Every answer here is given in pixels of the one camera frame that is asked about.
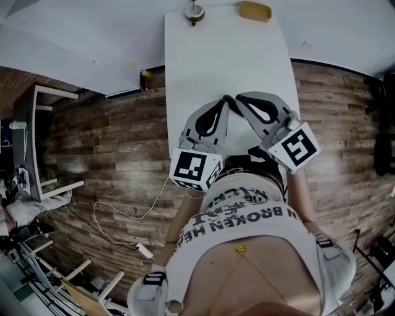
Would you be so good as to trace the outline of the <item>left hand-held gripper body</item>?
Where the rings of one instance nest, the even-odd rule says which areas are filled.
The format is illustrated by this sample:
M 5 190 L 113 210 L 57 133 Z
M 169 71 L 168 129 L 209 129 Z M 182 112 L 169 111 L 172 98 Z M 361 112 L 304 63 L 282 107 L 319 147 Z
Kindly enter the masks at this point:
M 169 178 L 179 187 L 206 192 L 213 185 L 228 157 L 223 147 L 181 136 L 172 151 Z

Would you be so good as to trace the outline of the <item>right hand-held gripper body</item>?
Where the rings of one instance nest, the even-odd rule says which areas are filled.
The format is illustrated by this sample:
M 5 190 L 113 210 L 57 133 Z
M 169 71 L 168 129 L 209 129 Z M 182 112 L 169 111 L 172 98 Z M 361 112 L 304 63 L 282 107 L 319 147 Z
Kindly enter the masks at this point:
M 295 111 L 274 125 L 260 148 L 290 174 L 295 174 L 319 154 L 319 145 L 310 126 L 302 123 Z

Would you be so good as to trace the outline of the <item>person's right forearm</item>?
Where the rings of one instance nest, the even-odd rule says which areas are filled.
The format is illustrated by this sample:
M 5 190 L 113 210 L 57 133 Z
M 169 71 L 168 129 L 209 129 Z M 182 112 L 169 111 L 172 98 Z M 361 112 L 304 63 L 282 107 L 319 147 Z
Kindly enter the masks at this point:
M 316 213 L 312 204 L 307 186 L 307 180 L 303 169 L 298 170 L 295 174 L 286 174 L 288 185 L 288 204 L 296 211 L 299 218 L 309 232 L 317 231 Z

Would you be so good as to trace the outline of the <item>person's left forearm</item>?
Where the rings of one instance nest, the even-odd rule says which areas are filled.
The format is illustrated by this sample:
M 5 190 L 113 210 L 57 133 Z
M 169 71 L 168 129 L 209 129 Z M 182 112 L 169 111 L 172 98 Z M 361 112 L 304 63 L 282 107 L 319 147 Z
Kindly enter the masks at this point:
M 181 205 L 178 208 L 177 213 L 168 229 L 164 247 L 155 261 L 157 265 L 163 267 L 167 265 L 167 262 L 171 256 L 173 256 L 173 253 L 177 248 L 177 242 L 182 229 L 189 222 L 191 217 L 199 213 L 203 199 L 204 193 L 202 192 L 189 189 L 185 191 L 185 197 L 183 198 Z

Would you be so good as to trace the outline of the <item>white rectangular table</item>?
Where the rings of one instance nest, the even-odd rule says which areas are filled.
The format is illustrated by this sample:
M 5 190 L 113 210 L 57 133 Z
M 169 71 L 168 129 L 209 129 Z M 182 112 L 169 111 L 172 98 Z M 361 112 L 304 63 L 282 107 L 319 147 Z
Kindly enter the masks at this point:
M 296 82 L 276 18 L 242 18 L 235 6 L 208 7 L 192 26 L 182 11 L 165 16 L 165 92 L 168 146 L 204 104 L 249 91 L 276 94 L 299 110 Z

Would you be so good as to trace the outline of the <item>black shorts with belt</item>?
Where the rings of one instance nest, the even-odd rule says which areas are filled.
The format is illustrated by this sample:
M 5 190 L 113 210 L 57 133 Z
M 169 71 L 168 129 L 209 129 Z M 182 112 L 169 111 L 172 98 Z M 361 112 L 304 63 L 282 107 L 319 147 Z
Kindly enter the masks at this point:
M 277 185 L 282 196 L 285 197 L 286 190 L 283 184 L 283 177 L 280 174 L 278 164 L 271 158 L 266 157 L 263 162 L 258 162 L 253 161 L 249 154 L 230 156 L 225 161 L 225 166 L 216 181 L 237 173 L 249 173 L 270 179 Z

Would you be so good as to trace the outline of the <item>white printed shirt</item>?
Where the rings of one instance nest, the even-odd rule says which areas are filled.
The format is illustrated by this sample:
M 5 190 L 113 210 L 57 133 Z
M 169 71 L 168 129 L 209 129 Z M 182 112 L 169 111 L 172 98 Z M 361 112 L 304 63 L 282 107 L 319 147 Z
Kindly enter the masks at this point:
M 130 288 L 133 316 L 186 316 L 184 301 L 194 269 L 212 248 L 246 238 L 281 238 L 296 250 L 320 293 L 329 316 L 356 274 L 356 260 L 346 246 L 317 226 L 311 233 L 270 179 L 237 173 L 216 181 L 204 194 L 200 211 L 182 229 L 177 248 L 165 267 L 151 270 Z

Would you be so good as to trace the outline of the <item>black office chair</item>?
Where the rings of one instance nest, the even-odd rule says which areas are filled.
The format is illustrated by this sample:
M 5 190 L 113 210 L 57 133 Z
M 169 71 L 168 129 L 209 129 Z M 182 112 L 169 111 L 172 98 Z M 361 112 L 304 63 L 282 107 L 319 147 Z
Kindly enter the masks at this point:
M 395 175 L 395 134 L 381 132 L 377 135 L 373 158 L 377 175 Z
M 382 80 L 366 78 L 364 84 L 372 95 L 365 113 L 370 115 L 376 112 L 374 117 L 380 131 L 395 127 L 395 73 L 386 73 Z

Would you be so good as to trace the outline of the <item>white power strip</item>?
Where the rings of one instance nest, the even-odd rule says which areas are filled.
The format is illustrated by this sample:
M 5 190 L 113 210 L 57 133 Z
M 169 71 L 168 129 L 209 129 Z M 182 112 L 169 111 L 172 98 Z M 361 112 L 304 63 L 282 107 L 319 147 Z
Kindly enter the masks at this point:
M 147 259 L 152 259 L 154 257 L 153 253 L 143 243 L 137 243 L 136 250 L 138 250 Z

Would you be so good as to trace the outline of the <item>black tripod stand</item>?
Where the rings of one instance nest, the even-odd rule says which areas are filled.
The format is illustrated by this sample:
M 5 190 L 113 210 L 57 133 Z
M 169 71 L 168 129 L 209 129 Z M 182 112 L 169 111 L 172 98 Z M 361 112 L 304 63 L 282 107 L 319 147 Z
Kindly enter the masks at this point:
M 357 252 L 369 262 L 371 261 L 371 258 L 378 259 L 382 255 L 386 254 L 378 245 L 378 236 L 374 236 L 373 239 L 369 242 L 368 246 L 365 249 L 362 249 L 361 247 L 359 247 L 359 239 L 362 234 L 361 229 L 355 229 L 354 233 L 355 233 L 355 242 L 352 250 L 353 253 Z

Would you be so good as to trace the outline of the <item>grey round bowl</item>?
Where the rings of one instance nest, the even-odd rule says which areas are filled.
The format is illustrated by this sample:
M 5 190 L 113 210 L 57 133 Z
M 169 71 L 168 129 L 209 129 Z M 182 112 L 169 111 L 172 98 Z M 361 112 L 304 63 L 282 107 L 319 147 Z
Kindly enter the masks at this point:
M 191 26 L 195 27 L 205 17 L 205 10 L 202 6 L 196 4 L 196 0 L 191 0 L 192 4 L 185 10 L 185 17 L 190 21 Z

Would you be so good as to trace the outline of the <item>person's bare chest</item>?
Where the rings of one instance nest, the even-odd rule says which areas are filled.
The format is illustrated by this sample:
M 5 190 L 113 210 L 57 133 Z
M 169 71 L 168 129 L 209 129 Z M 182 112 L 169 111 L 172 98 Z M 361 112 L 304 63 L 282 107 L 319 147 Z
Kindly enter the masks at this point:
M 261 236 L 220 244 L 196 265 L 184 301 L 186 316 L 320 316 L 310 272 L 289 242 Z

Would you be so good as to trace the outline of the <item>grey side table white legs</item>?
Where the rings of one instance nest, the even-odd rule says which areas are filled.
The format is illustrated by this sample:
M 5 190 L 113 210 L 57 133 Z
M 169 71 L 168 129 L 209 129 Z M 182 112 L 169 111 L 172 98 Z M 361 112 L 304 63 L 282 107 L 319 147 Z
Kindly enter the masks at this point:
M 14 167 L 16 169 L 23 167 L 28 170 L 31 195 L 28 196 L 25 193 L 24 195 L 36 202 L 41 202 L 49 197 L 62 194 L 66 191 L 71 191 L 85 185 L 84 181 L 78 181 L 46 193 L 43 192 L 43 188 L 45 186 L 57 183 L 57 179 L 55 178 L 42 182 L 40 181 L 38 171 L 35 141 L 36 112 L 40 110 L 52 110 L 51 106 L 37 105 L 36 100 L 40 93 L 69 99 L 79 98 L 79 95 L 76 93 L 70 93 L 40 85 L 32 85 L 14 103 L 13 120 L 27 122 L 26 130 L 12 130 Z

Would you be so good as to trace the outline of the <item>white device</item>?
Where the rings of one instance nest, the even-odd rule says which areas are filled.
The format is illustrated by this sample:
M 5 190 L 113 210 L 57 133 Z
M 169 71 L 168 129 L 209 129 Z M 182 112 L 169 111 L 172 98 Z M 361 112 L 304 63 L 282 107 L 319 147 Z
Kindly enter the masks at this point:
M 17 168 L 14 173 L 13 182 L 17 185 L 19 191 L 24 192 L 28 196 L 31 195 L 30 179 L 27 169 L 23 167 Z

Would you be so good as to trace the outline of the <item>wooden top white leg table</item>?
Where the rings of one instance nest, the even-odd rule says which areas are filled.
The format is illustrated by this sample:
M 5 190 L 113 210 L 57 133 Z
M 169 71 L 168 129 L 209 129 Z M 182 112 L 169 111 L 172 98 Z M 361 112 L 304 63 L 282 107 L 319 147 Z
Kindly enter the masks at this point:
M 114 316 L 111 310 L 116 310 L 124 315 L 128 315 L 129 313 L 126 307 L 112 302 L 111 298 L 107 298 L 124 276 L 124 271 L 119 271 L 98 296 L 93 296 L 81 287 L 71 284 L 70 280 L 82 272 L 90 263 L 90 259 L 84 261 L 66 277 L 61 278 L 61 285 L 56 289 L 56 292 L 59 293 L 62 289 L 65 289 L 71 297 L 72 302 L 75 303 L 86 316 Z

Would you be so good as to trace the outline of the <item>white metal rack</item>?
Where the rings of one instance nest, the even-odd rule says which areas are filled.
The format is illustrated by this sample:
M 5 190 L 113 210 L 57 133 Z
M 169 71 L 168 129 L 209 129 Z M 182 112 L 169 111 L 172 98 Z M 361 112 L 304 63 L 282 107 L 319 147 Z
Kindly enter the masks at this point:
M 81 316 L 78 305 L 60 286 L 61 274 L 38 256 L 0 251 L 0 281 L 30 316 Z

